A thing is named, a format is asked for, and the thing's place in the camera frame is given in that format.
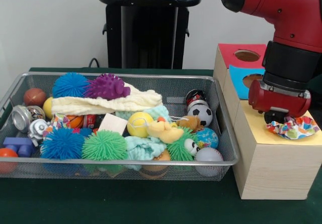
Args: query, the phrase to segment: dark green tablecloth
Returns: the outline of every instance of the dark green tablecloth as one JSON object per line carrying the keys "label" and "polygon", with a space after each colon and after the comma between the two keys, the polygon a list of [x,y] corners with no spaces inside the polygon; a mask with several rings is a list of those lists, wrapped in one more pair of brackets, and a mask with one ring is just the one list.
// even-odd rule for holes
{"label": "dark green tablecloth", "polygon": [[[34,71],[211,76],[210,70],[32,68]],[[322,223],[322,172],[307,200],[241,200],[221,182],[0,179],[1,223]]]}

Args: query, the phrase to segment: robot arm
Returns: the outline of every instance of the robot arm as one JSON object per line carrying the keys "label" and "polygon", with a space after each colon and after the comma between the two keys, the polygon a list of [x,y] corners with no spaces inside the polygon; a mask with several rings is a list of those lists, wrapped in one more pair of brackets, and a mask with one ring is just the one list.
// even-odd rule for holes
{"label": "robot arm", "polygon": [[250,87],[249,104],[265,112],[265,120],[299,117],[309,108],[306,90],[322,53],[322,0],[222,0],[234,12],[258,16],[274,24],[267,46],[262,81]]}

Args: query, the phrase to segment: wire mesh basket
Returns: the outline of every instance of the wire mesh basket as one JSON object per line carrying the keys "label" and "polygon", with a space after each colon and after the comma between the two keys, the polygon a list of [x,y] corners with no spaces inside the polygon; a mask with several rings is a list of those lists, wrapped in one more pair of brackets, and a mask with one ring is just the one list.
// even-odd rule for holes
{"label": "wire mesh basket", "polygon": [[[20,75],[0,102],[0,147],[6,137],[27,137],[19,132],[10,117],[12,108],[23,105],[24,93],[30,88],[41,88],[51,96],[56,79],[63,73],[28,72]],[[83,74],[92,80],[99,74]],[[192,89],[205,92],[210,109],[214,113],[209,128],[219,138],[218,150],[223,156],[219,162],[197,161],[90,161],[50,160],[40,158],[39,148],[30,158],[1,158],[2,178],[44,178],[44,179],[158,179],[158,180],[203,180],[220,181],[230,166],[238,161],[239,152],[234,131],[228,116],[225,101],[217,80],[211,77],[195,76],[152,76],[119,74],[125,82],[141,91],[155,90],[163,96],[163,104],[171,116],[187,114],[185,96]],[[139,171],[128,168],[141,166]]]}

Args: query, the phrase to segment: white wall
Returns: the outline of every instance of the white wall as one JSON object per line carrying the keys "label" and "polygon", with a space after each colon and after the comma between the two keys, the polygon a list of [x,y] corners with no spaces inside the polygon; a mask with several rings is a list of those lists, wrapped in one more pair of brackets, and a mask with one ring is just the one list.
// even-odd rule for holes
{"label": "white wall", "polygon": [[[32,66],[107,66],[105,5],[99,0],[0,0],[1,91]],[[184,68],[213,69],[216,45],[267,43],[273,26],[226,10],[220,0],[190,8]]]}

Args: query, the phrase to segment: stuffed toy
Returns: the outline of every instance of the stuffed toy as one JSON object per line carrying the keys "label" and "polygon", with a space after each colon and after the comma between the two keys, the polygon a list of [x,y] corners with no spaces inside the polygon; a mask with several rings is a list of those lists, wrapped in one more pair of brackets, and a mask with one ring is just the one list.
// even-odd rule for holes
{"label": "stuffed toy", "polygon": [[182,120],[177,121],[177,125],[179,127],[190,128],[192,130],[192,133],[203,129],[198,116],[184,116]]}

